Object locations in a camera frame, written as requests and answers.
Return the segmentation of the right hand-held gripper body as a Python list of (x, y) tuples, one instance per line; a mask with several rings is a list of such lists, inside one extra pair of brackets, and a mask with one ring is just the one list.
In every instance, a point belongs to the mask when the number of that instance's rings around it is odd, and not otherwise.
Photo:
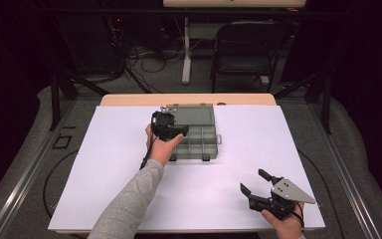
[(294, 208), (299, 202), (314, 204), (315, 199), (305, 193), (292, 181), (285, 177), (272, 176), (271, 196), (264, 198), (254, 195), (248, 198), (249, 207), (252, 210), (262, 212), (268, 210), (277, 219), (284, 220), (293, 214)]

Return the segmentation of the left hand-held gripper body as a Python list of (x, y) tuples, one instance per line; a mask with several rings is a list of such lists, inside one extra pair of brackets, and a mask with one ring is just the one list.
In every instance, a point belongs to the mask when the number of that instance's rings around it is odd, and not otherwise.
[(189, 131), (188, 125), (176, 126), (175, 109), (161, 107), (159, 111), (152, 114), (151, 131), (161, 140), (168, 141), (179, 134), (187, 135)]

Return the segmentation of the grey plastic compartment box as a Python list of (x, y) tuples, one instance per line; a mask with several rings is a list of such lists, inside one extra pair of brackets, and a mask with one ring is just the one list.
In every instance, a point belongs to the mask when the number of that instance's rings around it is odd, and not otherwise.
[(168, 105), (166, 112), (175, 116), (176, 127), (188, 127), (187, 135), (173, 150), (171, 161), (217, 158), (220, 141), (212, 105)]

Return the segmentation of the person's left hand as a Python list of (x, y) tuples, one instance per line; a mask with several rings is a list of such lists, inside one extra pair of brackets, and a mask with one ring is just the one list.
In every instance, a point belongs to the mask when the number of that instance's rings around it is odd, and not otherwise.
[(152, 133), (150, 124), (146, 127), (145, 132), (147, 134), (146, 145), (150, 150), (149, 158), (157, 160), (162, 165), (166, 165), (170, 159), (173, 149), (183, 139), (183, 134), (178, 134), (169, 141), (163, 141)]

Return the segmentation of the person's right hand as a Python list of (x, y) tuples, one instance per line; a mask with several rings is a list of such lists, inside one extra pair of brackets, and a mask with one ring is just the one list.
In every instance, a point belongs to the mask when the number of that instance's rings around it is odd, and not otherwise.
[(302, 232), (302, 212), (304, 203), (299, 202), (294, 208), (293, 214), (287, 219), (279, 220), (277, 217), (268, 210), (261, 212), (262, 216), (268, 221), (276, 230), (279, 239), (303, 239)]

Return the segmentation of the white desk leg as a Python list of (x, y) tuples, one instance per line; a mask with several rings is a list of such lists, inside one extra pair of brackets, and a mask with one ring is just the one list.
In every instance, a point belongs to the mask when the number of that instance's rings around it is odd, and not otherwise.
[(191, 52), (190, 52), (190, 35), (189, 35), (189, 19), (184, 19), (184, 62), (182, 71), (182, 83), (188, 85), (191, 76)]

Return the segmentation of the black metal stand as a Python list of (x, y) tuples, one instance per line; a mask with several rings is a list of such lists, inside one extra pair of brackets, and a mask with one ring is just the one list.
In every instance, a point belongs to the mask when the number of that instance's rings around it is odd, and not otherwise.
[(79, 83), (101, 96), (108, 94), (107, 90), (81, 77), (71, 70), (57, 68), (51, 79), (51, 99), (52, 99), (52, 124), (50, 130), (54, 130), (61, 121), (60, 93), (69, 100), (75, 101), (80, 95), (74, 86), (73, 81)]
[(276, 100), (281, 99), (288, 94), (296, 91), (304, 85), (309, 85), (308, 90), (304, 95), (304, 100), (307, 103), (316, 103), (319, 97), (321, 100), (320, 122), (327, 134), (331, 134), (330, 130), (330, 105), (331, 105), (331, 78), (329, 67), (324, 67), (322, 70), (315, 72), (307, 78), (291, 84), (284, 90), (280, 90), (274, 94)]

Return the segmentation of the black computer tower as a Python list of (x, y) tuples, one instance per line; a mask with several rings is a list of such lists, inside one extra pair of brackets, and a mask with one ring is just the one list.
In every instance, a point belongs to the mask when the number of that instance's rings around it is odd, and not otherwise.
[(112, 75), (123, 70), (104, 17), (70, 15), (57, 21), (80, 74)]

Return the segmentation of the black horizontal bar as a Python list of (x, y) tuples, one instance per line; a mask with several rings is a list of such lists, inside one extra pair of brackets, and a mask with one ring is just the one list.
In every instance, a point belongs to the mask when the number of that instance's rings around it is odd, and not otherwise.
[(227, 17), (227, 16), (251, 16), (251, 17), (284, 17), (284, 18), (344, 18), (348, 12), (306, 12), (306, 11), (264, 11), (264, 10), (213, 10), (213, 9), (33, 9), (31, 12), (43, 15), (99, 15), (99, 16), (179, 16), (179, 17)]

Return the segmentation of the black folding chair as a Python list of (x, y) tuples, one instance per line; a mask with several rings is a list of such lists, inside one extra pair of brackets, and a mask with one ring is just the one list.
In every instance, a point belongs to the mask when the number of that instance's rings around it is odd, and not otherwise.
[(222, 26), (215, 38), (212, 92), (218, 75), (267, 77), (269, 91), (282, 48), (290, 37), (290, 29), (280, 21), (243, 20)]

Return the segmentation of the beige desk top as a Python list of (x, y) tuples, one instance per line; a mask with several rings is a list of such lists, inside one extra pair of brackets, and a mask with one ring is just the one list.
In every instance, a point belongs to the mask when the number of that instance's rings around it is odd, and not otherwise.
[(303, 8), (308, 0), (163, 0), (175, 8)]

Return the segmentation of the aluminium floor rail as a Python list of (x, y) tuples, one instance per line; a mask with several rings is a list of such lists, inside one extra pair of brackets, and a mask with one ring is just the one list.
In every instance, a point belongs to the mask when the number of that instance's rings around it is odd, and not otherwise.
[(361, 227), (365, 238), (381, 239), (380, 233), (378, 232), (378, 229), (372, 220), (371, 214), (368, 211), (366, 204), (344, 163), (344, 159), (335, 143), (333, 135), (324, 129), (320, 118), (320, 110), (316, 105), (308, 105), (307, 107), (331, 153), (331, 162), (333, 164), (334, 170), (339, 178), (343, 190), (345, 191), (348, 202), (351, 205), (352, 211), (357, 218), (358, 224)]
[(76, 104), (63, 104), (54, 130), (40, 108), (32, 130), (0, 183), (0, 239), (77, 239), (48, 229), (63, 184), (78, 151), (68, 126)]

